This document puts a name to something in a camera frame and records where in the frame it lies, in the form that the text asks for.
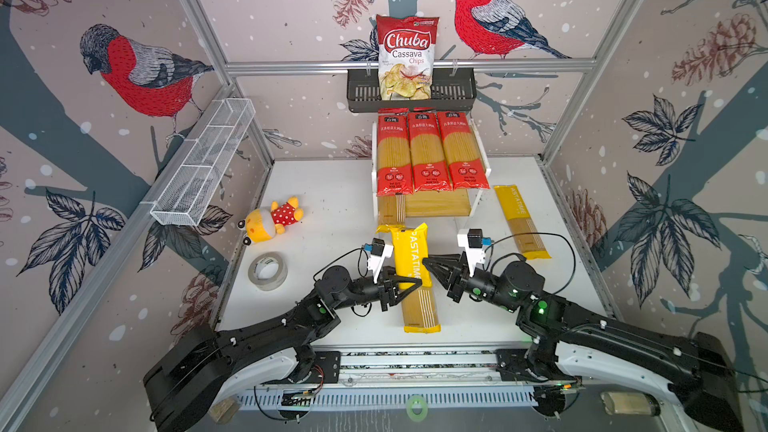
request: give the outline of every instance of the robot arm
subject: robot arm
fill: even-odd
[[[466,254],[423,259],[454,302],[466,292],[476,302],[518,312],[515,323],[533,345],[524,360],[506,363],[505,372],[519,380],[608,380],[678,404],[706,426],[744,430],[734,372],[717,338],[658,334],[590,312],[545,292],[544,277],[518,258],[501,275],[481,268],[470,274]]]
[[[398,284],[413,283],[405,290]],[[210,406],[235,392],[269,380],[304,379],[312,367],[310,344],[340,322],[336,310],[380,302],[382,311],[421,286],[384,267],[373,277],[352,280],[339,265],[325,270],[314,289],[284,314],[246,328],[214,332],[208,324],[191,330],[144,376],[158,432],[181,432]]]

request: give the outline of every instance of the white table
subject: white table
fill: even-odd
[[[569,237],[542,173],[532,157],[491,158],[490,183],[516,185],[540,232],[555,232]],[[262,206],[275,200],[283,204],[297,196],[304,209],[301,223],[287,227],[286,233],[268,242],[246,248],[230,296],[224,306],[219,330],[242,328],[290,310],[312,290],[312,275],[323,265],[361,244],[370,243],[376,224],[372,218],[370,161],[324,160],[276,162],[266,187]],[[460,253],[456,244],[456,224],[452,218],[409,219],[415,227],[426,222],[428,247],[432,254]],[[510,235],[502,208],[493,190],[483,194],[475,215],[466,227],[482,228],[486,237],[498,240]],[[571,253],[558,237],[542,236],[552,259],[536,259],[531,265],[546,278],[545,290],[554,292],[566,283],[571,273]],[[516,252],[513,239],[499,244],[494,257]],[[264,252],[278,252],[288,267],[288,277],[276,290],[262,292],[248,279],[248,266]],[[357,252],[338,263],[358,277]],[[605,314],[598,294],[578,254],[576,275],[560,295],[592,312]],[[364,259],[361,267],[364,271]],[[385,264],[394,265],[392,259]],[[499,274],[503,267],[497,267]],[[381,312],[379,304],[364,318],[349,309],[338,311],[341,324],[313,345],[334,346],[468,346],[519,344],[531,341],[514,325],[517,314],[504,312],[490,304],[476,304],[464,298],[456,304],[435,282],[437,311],[442,331],[435,334],[407,334],[402,330],[399,306]]]

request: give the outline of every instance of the wire mesh basket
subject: wire mesh basket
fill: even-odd
[[[160,224],[200,224],[254,114],[248,99],[221,101],[150,211]]]

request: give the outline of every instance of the green tape ring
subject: green tape ring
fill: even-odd
[[[420,414],[417,414],[413,411],[413,406],[416,404],[422,406],[422,411]],[[427,400],[421,395],[412,395],[406,403],[406,412],[408,412],[408,417],[411,418],[411,420],[414,422],[421,422],[427,418],[428,411],[429,408],[427,407]]]

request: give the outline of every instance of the yellow plush toy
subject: yellow plush toy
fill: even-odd
[[[251,245],[285,233],[286,226],[297,223],[303,216],[304,211],[299,208],[299,199],[291,197],[280,207],[277,202],[272,202],[269,210],[266,207],[257,208],[244,220],[239,221],[237,227],[246,231],[243,244]]]

